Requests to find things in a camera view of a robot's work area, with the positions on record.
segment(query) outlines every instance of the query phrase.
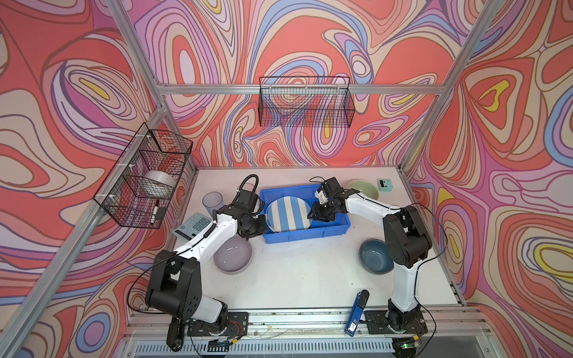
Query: white table surface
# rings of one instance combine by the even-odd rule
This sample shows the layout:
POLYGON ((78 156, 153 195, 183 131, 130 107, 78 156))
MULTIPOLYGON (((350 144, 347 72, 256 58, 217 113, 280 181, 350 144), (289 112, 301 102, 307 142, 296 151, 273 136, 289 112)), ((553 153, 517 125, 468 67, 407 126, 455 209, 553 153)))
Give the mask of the white table surface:
MULTIPOLYGON (((259 176, 257 192, 308 184, 315 175, 326 179, 335 176, 343 187, 354 179, 365 179, 374 185, 379 178, 390 179, 392 191, 381 192, 378 200, 400 206, 411 203, 393 167, 202 169, 185 220, 196 212, 209 216, 202 199, 210 191, 220 192, 225 202, 233 200, 237 186, 249 174, 259 176)), ((386 306, 392 295, 394 271, 369 273, 358 258, 360 244, 367 238, 384 240, 384 230, 357 215, 348 216, 351 227, 345 235, 274 244, 266 244, 262 236, 251 238, 253 259, 245 271, 236 275, 223 274, 213 258, 202 262, 203 294, 227 303, 229 309, 330 308, 352 306, 356 294, 367 289, 368 306, 386 306)), ((175 246, 184 243, 179 239, 175 246)), ((435 255, 431 249, 428 257, 435 255)), ((457 303, 438 260, 423 265, 418 282, 422 305, 457 303)))

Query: wire basket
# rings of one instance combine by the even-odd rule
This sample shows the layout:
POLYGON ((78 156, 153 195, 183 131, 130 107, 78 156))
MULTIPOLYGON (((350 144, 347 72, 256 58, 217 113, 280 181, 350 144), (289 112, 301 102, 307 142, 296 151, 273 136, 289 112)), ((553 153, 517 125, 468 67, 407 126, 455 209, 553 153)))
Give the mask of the wire basket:
POLYGON ((349 128, 355 107, 347 76, 259 78, 261 127, 349 128))
POLYGON ((120 226, 158 229, 191 155, 193 142, 170 131, 145 128, 144 139, 117 182, 108 193, 96 194, 94 200, 120 226), (148 178, 146 174, 150 171, 165 173, 175 184, 148 178))

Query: psychedelic patterned wall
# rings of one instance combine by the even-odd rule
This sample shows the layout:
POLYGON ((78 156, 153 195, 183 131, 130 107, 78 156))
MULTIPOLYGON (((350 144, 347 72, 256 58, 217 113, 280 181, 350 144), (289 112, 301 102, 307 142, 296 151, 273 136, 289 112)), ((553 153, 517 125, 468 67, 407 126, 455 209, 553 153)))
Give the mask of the psychedelic patterned wall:
MULTIPOLYGON (((159 82, 334 76, 442 83, 481 0, 144 0, 129 15, 159 82)), ((258 96, 166 98, 199 166, 397 164, 433 96, 357 95, 350 129, 260 128, 258 96)))
POLYGON ((258 96, 205 95, 202 103, 171 97, 169 108, 183 135, 194 141, 192 155, 200 167, 395 165, 434 98, 356 95, 350 128, 261 128, 258 96))
POLYGON ((482 8, 481 0, 126 3, 159 82, 170 84, 300 72, 346 73, 359 84, 441 83, 482 8))
MULTIPOLYGON (((0 2, 0 329, 154 110, 104 3, 0 2)), ((113 352, 188 182, 161 230, 104 217, 19 357, 113 352)))
POLYGON ((509 0, 407 168, 509 357, 573 357, 572 58, 571 1, 509 0))

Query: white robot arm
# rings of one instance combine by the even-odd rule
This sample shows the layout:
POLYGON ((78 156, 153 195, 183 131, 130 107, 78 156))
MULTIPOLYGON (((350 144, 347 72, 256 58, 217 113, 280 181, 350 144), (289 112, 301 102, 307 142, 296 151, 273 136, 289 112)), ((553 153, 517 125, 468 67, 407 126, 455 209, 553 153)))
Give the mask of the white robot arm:
POLYGON ((189 319, 204 322, 205 329, 213 334, 227 327, 227 305, 202 293, 200 262, 209 260, 237 233, 249 239, 267 231, 266 218, 260 215, 265 203, 254 193, 257 186, 257 175, 249 175, 231 204, 213 211, 210 226, 174 252, 163 250, 155 257, 145 302, 173 316, 167 334, 167 345, 173 351, 181 349, 183 327, 189 319), (250 178, 255 178, 253 191, 243 190, 250 178))
POLYGON ((416 272, 431 240, 418 210, 412 205, 399 207, 367 198, 353 189, 343 189, 336 178, 325 180, 317 190, 309 219, 332 221, 337 213, 350 213, 384 228, 388 253, 394 260, 394 290, 388 301, 388 327, 403 332, 421 314, 416 292, 416 272))

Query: blue and white striped plate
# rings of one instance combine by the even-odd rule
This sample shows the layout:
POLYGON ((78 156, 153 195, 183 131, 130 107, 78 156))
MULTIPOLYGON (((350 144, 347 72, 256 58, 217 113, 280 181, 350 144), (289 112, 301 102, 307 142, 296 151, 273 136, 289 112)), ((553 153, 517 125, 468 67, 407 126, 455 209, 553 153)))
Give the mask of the blue and white striped plate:
POLYGON ((266 208, 266 224, 275 233, 308 229, 311 226, 307 218, 310 210, 310 205, 301 198, 284 196, 266 208))

